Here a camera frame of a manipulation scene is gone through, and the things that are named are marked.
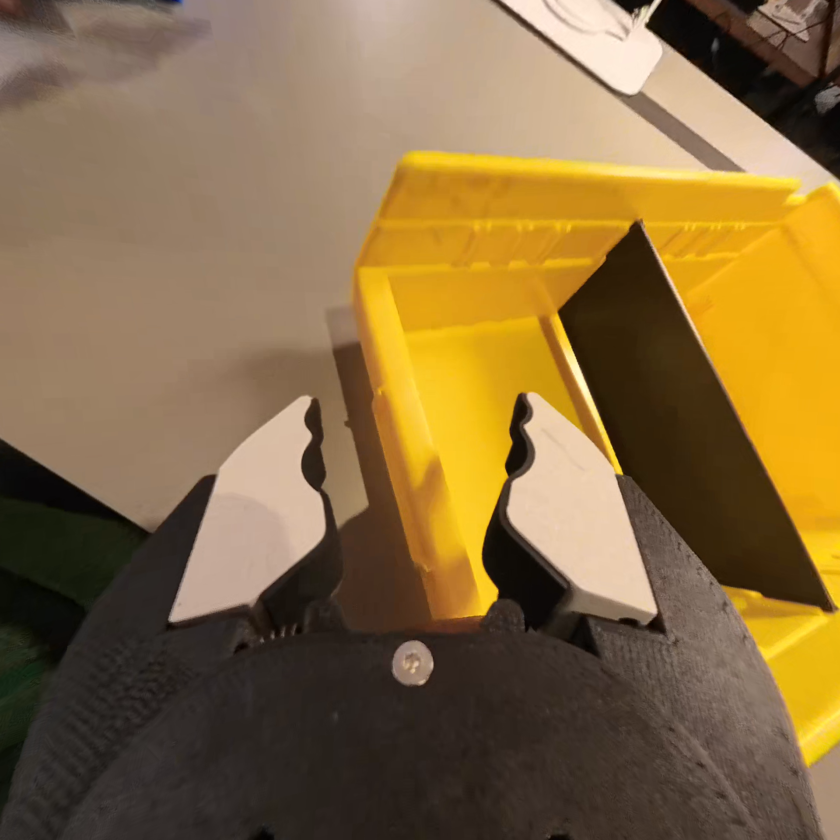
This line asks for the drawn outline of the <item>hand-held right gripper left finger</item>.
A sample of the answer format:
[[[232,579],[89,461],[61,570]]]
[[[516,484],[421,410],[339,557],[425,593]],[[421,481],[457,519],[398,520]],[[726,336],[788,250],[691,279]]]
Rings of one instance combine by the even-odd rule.
[[[301,633],[343,578],[340,536],[324,489],[322,413],[303,395],[219,468],[169,624],[241,615],[272,634]]]

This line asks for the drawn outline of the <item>black bin divider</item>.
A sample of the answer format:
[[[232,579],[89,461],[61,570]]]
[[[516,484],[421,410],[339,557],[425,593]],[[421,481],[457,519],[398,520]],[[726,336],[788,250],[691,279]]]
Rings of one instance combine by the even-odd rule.
[[[641,219],[559,316],[623,472],[717,581],[833,613]]]

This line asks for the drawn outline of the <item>yellow storage bin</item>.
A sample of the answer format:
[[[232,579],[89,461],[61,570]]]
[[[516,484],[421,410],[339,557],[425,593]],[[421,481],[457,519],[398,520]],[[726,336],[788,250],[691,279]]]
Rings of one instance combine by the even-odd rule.
[[[412,152],[353,278],[372,411],[433,617],[497,588],[480,547],[515,400],[624,473],[559,310],[641,219],[836,610],[727,585],[808,763],[838,744],[838,186],[738,172]]]

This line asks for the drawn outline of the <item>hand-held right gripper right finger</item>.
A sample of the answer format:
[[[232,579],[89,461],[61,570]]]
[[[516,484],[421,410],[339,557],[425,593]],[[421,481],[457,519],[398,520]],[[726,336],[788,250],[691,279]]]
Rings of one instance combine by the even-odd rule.
[[[610,461],[535,392],[518,395],[509,434],[482,545],[499,598],[554,637],[583,616],[648,627],[658,606]]]

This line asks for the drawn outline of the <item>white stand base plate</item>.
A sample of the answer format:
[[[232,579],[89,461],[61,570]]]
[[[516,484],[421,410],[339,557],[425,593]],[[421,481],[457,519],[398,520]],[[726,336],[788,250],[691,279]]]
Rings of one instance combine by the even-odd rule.
[[[632,13],[611,1],[500,1],[500,5],[614,92],[642,91],[662,55],[648,22],[660,1]]]

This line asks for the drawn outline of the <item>person's green sweater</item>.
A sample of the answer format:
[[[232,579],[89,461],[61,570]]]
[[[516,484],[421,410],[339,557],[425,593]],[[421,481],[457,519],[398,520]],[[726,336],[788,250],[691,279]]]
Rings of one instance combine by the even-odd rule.
[[[131,522],[2,498],[2,760],[25,740],[94,602],[148,535]]]

